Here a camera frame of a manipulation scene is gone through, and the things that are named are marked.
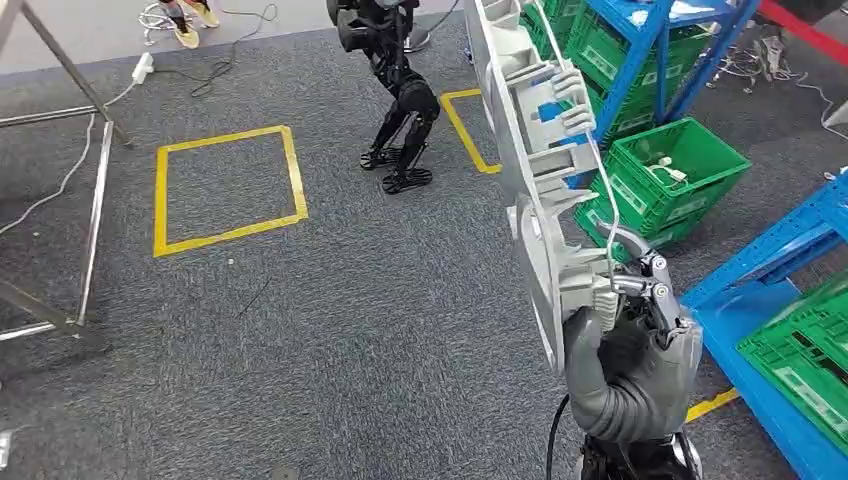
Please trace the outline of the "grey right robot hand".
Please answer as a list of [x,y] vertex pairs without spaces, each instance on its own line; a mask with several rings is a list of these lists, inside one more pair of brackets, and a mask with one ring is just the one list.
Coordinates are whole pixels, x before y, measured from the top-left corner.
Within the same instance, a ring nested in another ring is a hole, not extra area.
[[703,352],[701,326],[674,294],[666,259],[636,231],[599,221],[640,272],[606,280],[616,326],[584,306],[566,320],[566,380],[572,416],[588,435],[614,443],[681,430]]

